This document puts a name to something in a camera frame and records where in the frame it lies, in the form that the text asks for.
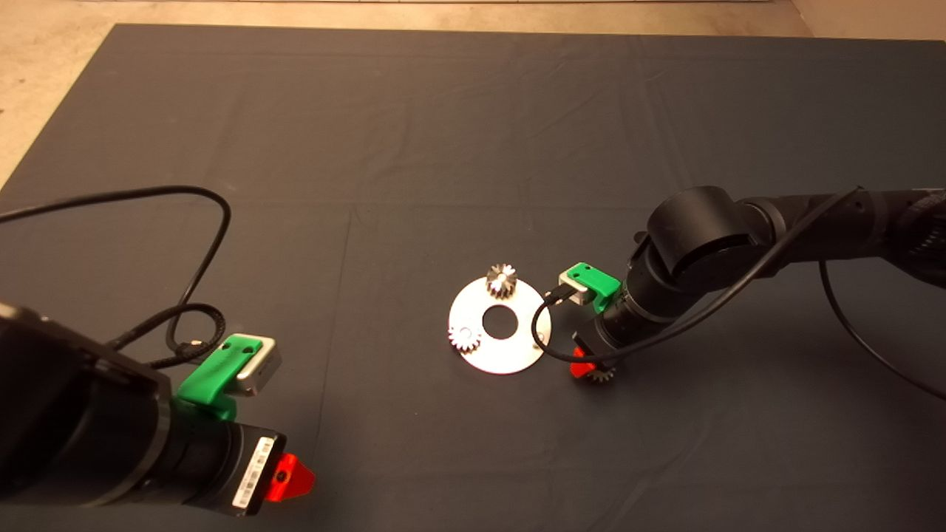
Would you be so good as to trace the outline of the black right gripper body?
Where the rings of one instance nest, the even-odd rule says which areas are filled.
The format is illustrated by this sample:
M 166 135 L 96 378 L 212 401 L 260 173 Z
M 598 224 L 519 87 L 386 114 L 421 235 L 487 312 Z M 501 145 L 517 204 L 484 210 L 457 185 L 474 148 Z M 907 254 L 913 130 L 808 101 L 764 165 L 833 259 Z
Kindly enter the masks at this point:
M 621 354 L 629 344 L 629 326 L 619 322 L 585 322 L 575 330 L 572 339 L 581 347 L 585 356 L 608 355 L 605 361 L 597 361 L 598 366 L 612 368 L 621 364 L 629 356 Z

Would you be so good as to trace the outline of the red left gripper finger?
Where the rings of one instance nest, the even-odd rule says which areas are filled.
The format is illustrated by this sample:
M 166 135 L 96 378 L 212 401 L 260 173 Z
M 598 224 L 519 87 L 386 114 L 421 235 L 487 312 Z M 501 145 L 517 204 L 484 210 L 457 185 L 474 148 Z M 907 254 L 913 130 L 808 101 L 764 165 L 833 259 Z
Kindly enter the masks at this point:
M 316 474 L 290 452 L 279 458 L 266 492 L 267 502 L 283 502 L 307 495 L 316 485 Z

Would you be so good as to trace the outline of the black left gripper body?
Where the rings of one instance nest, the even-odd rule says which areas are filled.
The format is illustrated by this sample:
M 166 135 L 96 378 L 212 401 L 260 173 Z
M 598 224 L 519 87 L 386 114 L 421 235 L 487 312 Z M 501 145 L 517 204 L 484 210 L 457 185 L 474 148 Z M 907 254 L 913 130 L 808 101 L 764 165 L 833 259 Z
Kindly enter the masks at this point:
M 281 432 L 242 423 L 232 425 L 232 445 L 220 489 L 222 514 L 251 517 L 260 512 L 286 444 L 286 434 Z

